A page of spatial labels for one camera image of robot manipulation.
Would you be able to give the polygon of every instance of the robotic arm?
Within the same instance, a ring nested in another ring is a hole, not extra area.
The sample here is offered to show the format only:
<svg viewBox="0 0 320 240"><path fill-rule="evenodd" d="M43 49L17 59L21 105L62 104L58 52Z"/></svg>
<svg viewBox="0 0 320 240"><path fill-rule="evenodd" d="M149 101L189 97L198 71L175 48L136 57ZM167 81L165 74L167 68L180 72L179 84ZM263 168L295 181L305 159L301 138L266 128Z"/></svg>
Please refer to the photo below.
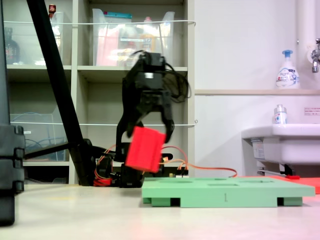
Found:
<svg viewBox="0 0 320 240"><path fill-rule="evenodd" d="M166 59L159 53L143 51L122 81L123 115L116 129L116 150L97 166L97 172L105 178L111 177L116 186L122 188L141 187L142 172L122 164L121 172L112 173L112 160L124 163L127 158L129 142L122 142L126 132L130 138L135 126L143 127L142 120L151 112L160 112L165 125L167 143L174 131L172 120L172 99L183 102L188 96L189 85L186 78L166 67ZM164 166L159 169L163 174Z"/></svg>

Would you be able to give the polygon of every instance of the soap dispenser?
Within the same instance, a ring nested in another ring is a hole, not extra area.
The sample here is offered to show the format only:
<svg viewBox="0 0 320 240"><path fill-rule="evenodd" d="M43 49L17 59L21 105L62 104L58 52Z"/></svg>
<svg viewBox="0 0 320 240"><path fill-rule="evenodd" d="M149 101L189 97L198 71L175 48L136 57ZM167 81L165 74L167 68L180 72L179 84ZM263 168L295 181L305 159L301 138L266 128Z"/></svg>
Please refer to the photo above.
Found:
<svg viewBox="0 0 320 240"><path fill-rule="evenodd" d="M292 50L284 50L284 62L280 68L275 85L278 89L299 89L300 78L297 69L294 67L290 55Z"/></svg>

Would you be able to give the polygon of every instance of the label sticker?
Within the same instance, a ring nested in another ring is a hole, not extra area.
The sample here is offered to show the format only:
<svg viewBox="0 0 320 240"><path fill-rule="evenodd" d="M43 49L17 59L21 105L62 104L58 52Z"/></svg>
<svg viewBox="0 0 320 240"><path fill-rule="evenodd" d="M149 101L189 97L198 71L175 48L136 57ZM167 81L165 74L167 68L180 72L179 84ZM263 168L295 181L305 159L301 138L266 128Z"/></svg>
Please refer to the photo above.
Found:
<svg viewBox="0 0 320 240"><path fill-rule="evenodd" d="M265 159L264 143L262 141L252 142L253 155L255 159Z"/></svg>
<svg viewBox="0 0 320 240"><path fill-rule="evenodd" d="M320 107L305 107L305 116L320 116Z"/></svg>

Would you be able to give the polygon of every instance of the plastic storage box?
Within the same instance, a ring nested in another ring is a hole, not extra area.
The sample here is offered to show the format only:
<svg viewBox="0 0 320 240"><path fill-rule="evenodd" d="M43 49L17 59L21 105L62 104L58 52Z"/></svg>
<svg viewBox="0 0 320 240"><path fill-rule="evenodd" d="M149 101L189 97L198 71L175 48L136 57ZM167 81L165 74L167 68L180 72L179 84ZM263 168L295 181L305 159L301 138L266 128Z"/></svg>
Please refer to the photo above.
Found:
<svg viewBox="0 0 320 240"><path fill-rule="evenodd" d="M70 23L66 14L56 12L51 20L53 34L58 45L58 50L61 56L63 65L71 64L71 41L72 41L72 25L63 25L62 23ZM14 62L8 64L23 64L23 65L46 65L44 56L41 51L39 40L36 34L36 29L30 23L4 23L5 29L10 29L11 37L6 36L6 52L8 52L8 44L10 40L17 44L18 56Z"/></svg>
<svg viewBox="0 0 320 240"><path fill-rule="evenodd" d="M58 108L52 114L40 114L25 112L22 114L10 114L12 125L22 126L25 136L26 152L38 150L50 145L61 144L67 141L63 125L56 124L28 124L28 123L62 123ZM66 161L66 150L28 159L32 161Z"/></svg>
<svg viewBox="0 0 320 240"><path fill-rule="evenodd" d="M131 19L117 18L110 23L110 17L100 9L93 9L93 65L132 67L139 50L160 53L166 61L173 61L174 12L167 12L163 23L130 23Z"/></svg>

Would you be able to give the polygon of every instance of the green tray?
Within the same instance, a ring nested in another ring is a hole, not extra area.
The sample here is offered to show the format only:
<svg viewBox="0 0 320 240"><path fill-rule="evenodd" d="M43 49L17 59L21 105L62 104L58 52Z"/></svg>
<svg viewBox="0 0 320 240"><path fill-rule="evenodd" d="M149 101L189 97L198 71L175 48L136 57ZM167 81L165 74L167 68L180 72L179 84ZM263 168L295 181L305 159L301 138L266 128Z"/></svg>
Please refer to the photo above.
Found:
<svg viewBox="0 0 320 240"><path fill-rule="evenodd" d="M153 207L243 208L302 206L315 188L270 177L145 178L144 204Z"/></svg>

